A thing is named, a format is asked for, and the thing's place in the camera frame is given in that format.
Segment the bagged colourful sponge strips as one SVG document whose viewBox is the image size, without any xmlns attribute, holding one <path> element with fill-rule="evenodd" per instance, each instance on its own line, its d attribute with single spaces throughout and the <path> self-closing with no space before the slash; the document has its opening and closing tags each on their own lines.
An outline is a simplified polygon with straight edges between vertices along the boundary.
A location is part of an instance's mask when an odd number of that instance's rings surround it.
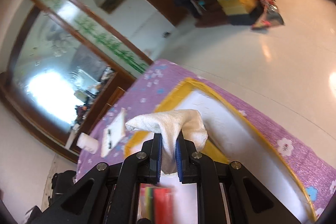
<svg viewBox="0 0 336 224">
<path fill-rule="evenodd" d="M 174 223 L 173 190 L 141 184 L 137 223 Z"/>
</svg>

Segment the white towel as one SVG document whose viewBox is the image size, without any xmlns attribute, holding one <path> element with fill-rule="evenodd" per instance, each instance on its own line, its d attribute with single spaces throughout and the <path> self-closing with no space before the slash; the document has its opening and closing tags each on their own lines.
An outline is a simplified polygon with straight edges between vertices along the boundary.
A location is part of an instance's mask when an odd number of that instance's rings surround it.
<svg viewBox="0 0 336 224">
<path fill-rule="evenodd" d="M 180 133 L 192 141 L 196 150 L 201 151 L 208 139 L 202 117 L 197 110 L 171 110 L 160 113 L 138 115 L 126 122 L 128 131 L 148 131 L 162 135 L 162 165 L 165 174 L 175 173 L 176 141 Z"/>
</svg>

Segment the black backpack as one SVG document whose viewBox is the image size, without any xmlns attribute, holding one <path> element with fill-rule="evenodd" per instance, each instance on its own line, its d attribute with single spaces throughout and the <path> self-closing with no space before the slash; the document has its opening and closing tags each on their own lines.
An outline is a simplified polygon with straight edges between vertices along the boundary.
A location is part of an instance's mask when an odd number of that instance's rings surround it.
<svg viewBox="0 0 336 224">
<path fill-rule="evenodd" d="M 66 170 L 62 173 L 55 173 L 51 179 L 51 193 L 47 196 L 45 208 L 41 210 L 38 206 L 32 207 L 25 213 L 23 223 L 32 223 L 34 219 L 39 217 L 46 209 L 55 203 L 64 193 L 75 184 L 76 172 L 74 170 Z"/>
</svg>

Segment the black pen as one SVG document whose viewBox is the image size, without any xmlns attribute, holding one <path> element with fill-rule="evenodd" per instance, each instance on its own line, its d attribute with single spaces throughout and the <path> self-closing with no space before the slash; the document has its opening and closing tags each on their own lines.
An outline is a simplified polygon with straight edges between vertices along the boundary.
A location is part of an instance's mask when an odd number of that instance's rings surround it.
<svg viewBox="0 0 336 224">
<path fill-rule="evenodd" d="M 107 129 L 108 149 L 112 149 L 111 131 Z"/>
</svg>

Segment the white plastic jar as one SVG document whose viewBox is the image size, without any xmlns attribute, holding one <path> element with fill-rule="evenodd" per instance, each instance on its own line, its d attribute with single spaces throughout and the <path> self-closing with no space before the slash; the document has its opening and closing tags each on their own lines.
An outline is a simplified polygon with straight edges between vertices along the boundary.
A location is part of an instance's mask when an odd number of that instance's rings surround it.
<svg viewBox="0 0 336 224">
<path fill-rule="evenodd" d="M 76 145 L 91 154 L 95 154 L 99 148 L 99 141 L 82 132 L 78 137 Z"/>
</svg>

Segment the white notepad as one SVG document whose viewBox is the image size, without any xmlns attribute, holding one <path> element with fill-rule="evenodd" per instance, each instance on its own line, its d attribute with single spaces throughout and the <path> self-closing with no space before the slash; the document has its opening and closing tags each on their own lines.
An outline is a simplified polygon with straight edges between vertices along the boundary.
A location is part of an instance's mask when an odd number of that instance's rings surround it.
<svg viewBox="0 0 336 224">
<path fill-rule="evenodd" d="M 126 110 L 122 108 L 113 122 L 104 129 L 101 143 L 101 157 L 107 157 L 111 152 L 113 157 L 123 153 L 123 141 L 126 138 Z M 112 149 L 108 149 L 107 129 L 111 131 Z"/>
</svg>

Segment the wooden sideboard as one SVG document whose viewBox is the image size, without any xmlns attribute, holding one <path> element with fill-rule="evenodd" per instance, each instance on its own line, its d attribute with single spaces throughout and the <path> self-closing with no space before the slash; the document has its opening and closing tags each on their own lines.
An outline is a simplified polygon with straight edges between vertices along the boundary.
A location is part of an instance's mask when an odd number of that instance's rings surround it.
<svg viewBox="0 0 336 224">
<path fill-rule="evenodd" d="M 74 126 L 65 148 L 75 150 L 76 142 L 81 133 L 90 134 L 96 124 L 102 119 L 106 112 L 121 98 L 131 87 L 135 78 L 126 74 L 116 72 L 102 87 L 102 90 L 94 99 L 93 103 L 85 113 L 80 112 L 81 121 L 79 127 Z"/>
</svg>

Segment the broom and dustpan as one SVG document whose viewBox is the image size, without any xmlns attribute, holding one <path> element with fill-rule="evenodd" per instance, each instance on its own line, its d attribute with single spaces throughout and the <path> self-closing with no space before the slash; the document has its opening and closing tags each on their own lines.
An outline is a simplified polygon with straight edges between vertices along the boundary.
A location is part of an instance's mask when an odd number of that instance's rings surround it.
<svg viewBox="0 0 336 224">
<path fill-rule="evenodd" d="M 275 26 L 283 26 L 284 19 L 282 18 L 275 0 L 260 0 L 263 12 L 251 26 L 251 30 L 265 30 Z"/>
</svg>

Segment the dark jacket on post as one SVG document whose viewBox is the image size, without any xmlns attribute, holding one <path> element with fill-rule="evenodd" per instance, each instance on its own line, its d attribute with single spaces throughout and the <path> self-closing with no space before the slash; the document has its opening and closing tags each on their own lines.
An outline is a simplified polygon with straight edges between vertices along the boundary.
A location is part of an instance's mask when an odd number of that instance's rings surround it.
<svg viewBox="0 0 336 224">
<path fill-rule="evenodd" d="M 195 19 L 200 19 L 202 14 L 196 8 L 196 3 L 199 3 L 201 0 L 173 0 L 174 4 L 177 7 L 183 7 L 189 11 Z"/>
</svg>

